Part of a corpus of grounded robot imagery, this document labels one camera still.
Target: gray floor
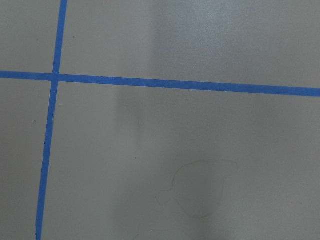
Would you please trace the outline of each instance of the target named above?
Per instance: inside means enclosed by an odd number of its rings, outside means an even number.
[[[320,2],[69,0],[61,73],[320,88]],[[51,73],[59,1],[0,3]],[[50,82],[0,79],[0,239],[34,240]],[[317,240],[320,98],[59,83],[42,240]]]

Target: vertical blue line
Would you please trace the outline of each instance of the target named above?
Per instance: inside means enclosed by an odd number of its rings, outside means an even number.
[[[59,19],[58,19],[58,26],[57,26],[57,32],[56,32],[56,42],[55,42],[54,60],[53,60],[53,69],[52,69],[53,78],[51,80],[48,116],[46,121],[46,129],[45,129],[45,137],[44,137],[43,160],[42,160],[42,168],[41,168],[38,205],[37,205],[36,222],[35,222],[36,240],[41,240],[41,237],[42,237],[50,152],[51,152],[52,135],[54,130],[54,117],[55,117],[55,109],[56,109],[56,102],[57,102],[58,78],[59,78],[59,72],[60,72],[61,53],[62,53],[62,46],[63,46],[63,39],[64,39],[67,3],[68,3],[68,0],[61,0],[60,2]]]

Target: gray surface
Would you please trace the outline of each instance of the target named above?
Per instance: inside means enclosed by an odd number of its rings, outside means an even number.
[[[0,1],[0,71],[51,73],[57,0]]]
[[[0,79],[0,239],[36,239],[50,83]]]
[[[61,72],[320,88],[318,0],[70,0]]]
[[[43,240],[317,240],[319,103],[60,83]]]

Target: horizontal blue line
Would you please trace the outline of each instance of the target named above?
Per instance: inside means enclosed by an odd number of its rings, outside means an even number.
[[[220,92],[251,93],[251,94],[274,94],[274,95],[320,97],[320,88],[311,88],[311,87],[269,86],[269,85],[253,85],[253,84],[159,80],[159,79],[126,78],[126,77],[110,77],[110,76],[70,75],[70,74],[53,75],[51,73],[0,71],[0,78],[8,78],[8,79],[28,79],[28,80],[50,81],[53,79],[53,76],[58,77],[59,82],[67,82],[67,83],[106,84],[106,85],[167,88],[167,89],[188,89],[188,90],[220,91]]]

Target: blue line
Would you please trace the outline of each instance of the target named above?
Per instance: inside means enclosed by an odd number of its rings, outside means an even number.
[[[42,237],[48,172],[49,172],[49,163],[50,163],[50,152],[51,152],[52,135],[54,130],[54,117],[55,117],[55,109],[56,109],[56,103],[57,103],[59,71],[60,71],[60,62],[61,62],[61,52],[62,52],[62,46],[63,46],[64,27],[65,27],[65,21],[66,21],[67,3],[68,3],[68,0],[61,0],[60,2],[60,11],[59,11],[57,33],[56,33],[55,50],[54,50],[53,70],[51,74],[52,80],[51,80],[48,116],[46,121],[46,130],[45,130],[45,138],[44,138],[43,160],[42,160],[42,168],[41,168],[38,205],[37,205],[37,212],[36,212],[36,222],[35,222],[36,240],[41,240],[41,237]]]
[[[320,97],[320,88],[60,74],[60,82]]]
[[[26,79],[26,80],[51,81],[52,76],[53,75],[51,73],[0,71],[0,78],[3,78],[3,79]]]

